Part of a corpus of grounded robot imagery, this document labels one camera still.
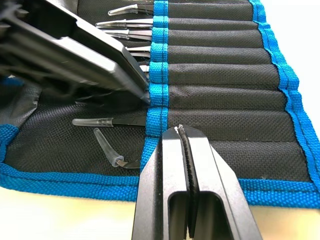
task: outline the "blue binding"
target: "blue binding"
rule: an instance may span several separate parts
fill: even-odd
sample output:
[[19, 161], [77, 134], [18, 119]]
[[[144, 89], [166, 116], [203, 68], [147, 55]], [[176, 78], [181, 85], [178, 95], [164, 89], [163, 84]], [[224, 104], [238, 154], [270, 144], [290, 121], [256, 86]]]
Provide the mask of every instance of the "blue binding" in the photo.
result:
[[[250, 205], [320, 208], [320, 143], [302, 107], [298, 93], [299, 80], [281, 54], [274, 33], [266, 23], [264, 7], [259, 0], [249, 0], [253, 20], [258, 23], [264, 48], [278, 67], [279, 89], [287, 96], [286, 111], [291, 115], [297, 140], [303, 148], [313, 182], [267, 179], [239, 179]], [[162, 132], [168, 128], [168, 1], [154, 2], [150, 62], [150, 99], [147, 112], [146, 138], [141, 157], [141, 170], [153, 153]], [[135, 201], [139, 178], [103, 176], [91, 173], [21, 172], [4, 163], [6, 147], [18, 134], [17, 127], [0, 125], [0, 185], [23, 192], [85, 197], [104, 200]]]

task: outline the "tool roll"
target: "tool roll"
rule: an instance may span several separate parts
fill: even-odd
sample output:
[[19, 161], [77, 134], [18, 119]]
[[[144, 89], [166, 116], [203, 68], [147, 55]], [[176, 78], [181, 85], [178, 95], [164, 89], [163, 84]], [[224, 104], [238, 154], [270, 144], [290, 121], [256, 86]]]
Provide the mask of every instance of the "tool roll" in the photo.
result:
[[[91, 24], [152, 18], [108, 16], [127, 0], [64, 1]], [[134, 201], [140, 171], [166, 129], [201, 130], [239, 178], [250, 205], [320, 207], [320, 144], [303, 111], [298, 78], [279, 51], [258, 0], [155, 0], [151, 44], [151, 104], [108, 109], [42, 93], [18, 79], [0, 91], [0, 184], [19, 191]], [[126, 161], [112, 167], [92, 127], [74, 118], [146, 115], [144, 127], [101, 127]]]

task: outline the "black nylon fabric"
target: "black nylon fabric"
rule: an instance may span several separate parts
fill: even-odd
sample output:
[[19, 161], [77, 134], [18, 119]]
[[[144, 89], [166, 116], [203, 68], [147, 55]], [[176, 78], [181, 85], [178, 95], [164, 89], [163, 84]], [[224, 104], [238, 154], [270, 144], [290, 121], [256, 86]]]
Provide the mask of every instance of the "black nylon fabric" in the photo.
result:
[[[108, 16], [109, 10], [130, 4], [127, 0], [79, 0], [77, 14], [91, 24], [152, 17]], [[252, 22], [251, 4], [247, 0], [170, 0], [168, 12], [168, 126], [187, 124], [202, 130], [239, 178], [311, 182], [292, 119], [285, 112], [286, 97], [278, 90], [277, 68]], [[121, 41], [126, 47], [150, 44]], [[140, 64], [147, 62], [140, 59]], [[146, 109], [114, 113], [42, 94], [37, 110], [8, 147], [5, 163], [24, 172], [138, 176], [139, 170], [113, 168], [93, 127], [73, 126], [72, 119], [145, 114]], [[141, 159], [144, 128], [100, 130], [126, 161]]]

